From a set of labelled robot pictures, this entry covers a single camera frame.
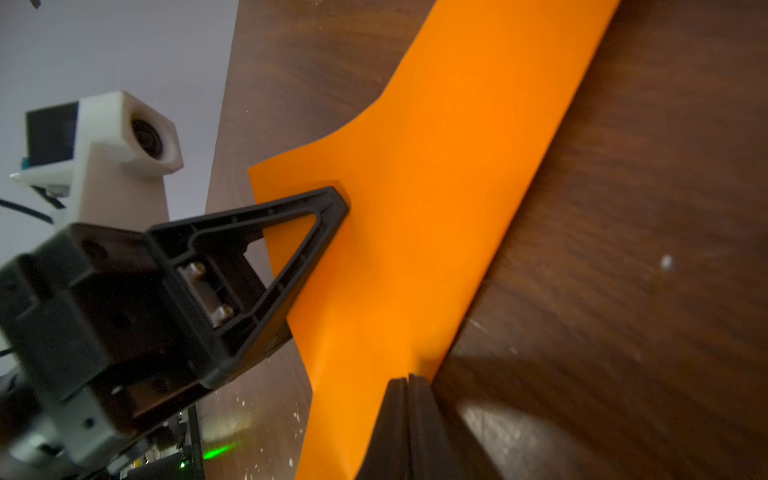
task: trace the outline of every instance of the white speck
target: white speck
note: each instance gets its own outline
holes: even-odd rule
[[[661,257],[661,261],[659,262],[659,266],[664,271],[672,270],[672,256],[667,253],[663,257]]]

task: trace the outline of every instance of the green light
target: green light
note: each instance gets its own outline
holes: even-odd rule
[[[211,450],[210,452],[207,452],[205,455],[203,455],[203,460],[210,460],[212,458],[216,458],[217,456],[221,455],[222,453],[230,451],[236,444],[233,443],[231,445],[225,445],[221,447],[220,449]]]

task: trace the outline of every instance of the wooden table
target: wooden table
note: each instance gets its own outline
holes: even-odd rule
[[[375,100],[431,4],[241,0],[208,211]],[[470,478],[768,477],[766,127],[768,3],[621,4],[434,382]],[[208,478],[292,478],[310,399],[291,343],[202,401]]]

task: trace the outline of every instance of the orange paper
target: orange paper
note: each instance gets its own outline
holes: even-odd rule
[[[391,378],[432,378],[617,0],[438,0],[381,98],[250,169],[349,216],[288,315],[313,387],[297,478],[354,478]],[[265,233],[281,270],[312,219]]]

